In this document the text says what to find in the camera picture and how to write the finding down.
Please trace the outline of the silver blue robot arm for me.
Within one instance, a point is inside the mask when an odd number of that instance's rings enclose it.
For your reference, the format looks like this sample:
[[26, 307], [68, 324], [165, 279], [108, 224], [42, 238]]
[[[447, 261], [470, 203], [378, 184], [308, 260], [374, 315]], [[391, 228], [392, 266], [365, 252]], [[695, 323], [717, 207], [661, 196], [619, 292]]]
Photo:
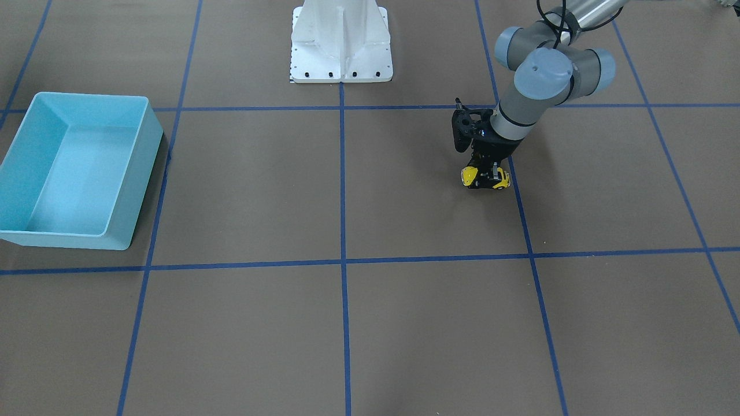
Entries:
[[573, 47], [585, 32], [609, 24], [624, 1], [563, 1], [538, 10], [529, 27], [508, 27], [494, 55], [515, 74], [495, 108], [471, 110], [456, 100], [451, 124], [457, 152], [471, 151], [461, 171], [469, 189], [505, 189], [510, 174], [502, 162], [515, 152], [543, 114], [553, 106], [607, 88], [616, 76], [613, 55], [603, 49]]

